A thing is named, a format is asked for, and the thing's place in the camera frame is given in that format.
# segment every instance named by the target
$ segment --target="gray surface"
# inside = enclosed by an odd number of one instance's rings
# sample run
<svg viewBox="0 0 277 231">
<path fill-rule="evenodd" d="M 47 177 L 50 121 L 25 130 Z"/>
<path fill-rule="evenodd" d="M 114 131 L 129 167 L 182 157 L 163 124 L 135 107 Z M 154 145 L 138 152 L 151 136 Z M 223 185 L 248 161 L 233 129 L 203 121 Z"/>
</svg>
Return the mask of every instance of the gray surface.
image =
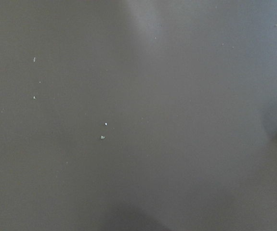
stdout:
<svg viewBox="0 0 277 231">
<path fill-rule="evenodd" d="M 276 24 L 275 0 L 0 0 L 0 230 L 277 231 Z"/>
</svg>

